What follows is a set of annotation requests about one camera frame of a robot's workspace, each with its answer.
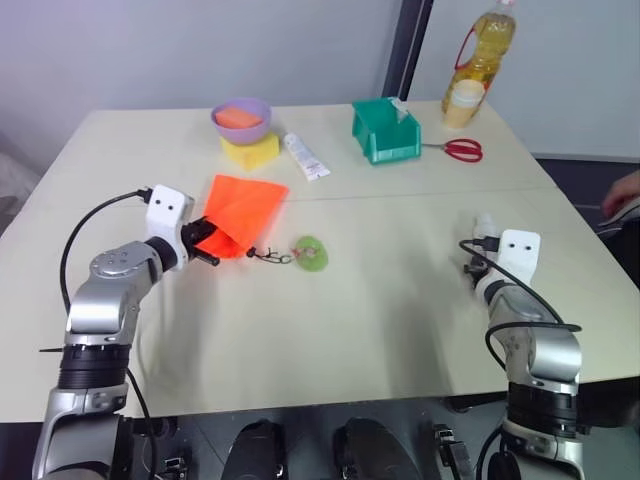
scissors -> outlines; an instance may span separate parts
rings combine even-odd
[[[455,138],[443,144],[423,143],[423,147],[439,148],[450,157],[462,162],[476,163],[482,160],[482,145],[470,138]]]

red bottle handle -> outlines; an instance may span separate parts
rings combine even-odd
[[[462,46],[460,47],[460,51],[458,52],[458,58],[456,58],[456,64],[453,67],[455,70],[460,70],[461,68],[464,68],[467,63],[469,63],[467,61],[467,63],[460,65],[460,56],[462,55],[462,51],[464,50],[465,45],[467,44],[467,41],[469,40],[469,37],[471,36],[471,34],[475,32],[475,29],[473,27],[471,27],[471,30],[469,30],[469,33],[467,33],[467,36],[464,37],[464,42],[462,42]]]

person's hand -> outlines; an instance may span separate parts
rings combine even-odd
[[[613,217],[633,198],[640,195],[640,170],[616,180],[602,202],[602,211],[607,218]]]

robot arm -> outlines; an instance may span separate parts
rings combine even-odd
[[[485,218],[478,225],[486,229],[488,223]],[[483,248],[475,250],[465,271],[474,279],[476,295],[488,306],[485,341],[509,382],[507,415],[501,428],[503,445],[517,455],[559,462],[557,465],[583,480],[582,444],[577,439],[582,355],[572,333],[576,329],[564,324],[558,327],[557,313],[526,288],[537,265],[539,235],[516,230],[506,230],[500,238],[492,235],[476,231],[471,243]],[[493,352],[491,336],[502,345],[504,362]]]
[[[125,374],[140,302],[167,270],[205,256],[194,245],[215,227],[186,224],[193,199],[158,185],[147,210],[146,242],[131,242],[98,255],[89,279],[71,303],[58,384],[49,394],[32,476],[117,478],[127,425],[115,412],[125,406]],[[205,260],[217,263],[215,257]]]

purple bowl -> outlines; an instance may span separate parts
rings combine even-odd
[[[226,128],[216,122],[216,113],[227,107],[237,107],[247,112],[258,115],[262,122],[249,128]],[[236,145],[249,145],[256,143],[267,133],[271,127],[271,107],[258,98],[240,97],[233,98],[211,111],[211,121],[224,138]]]

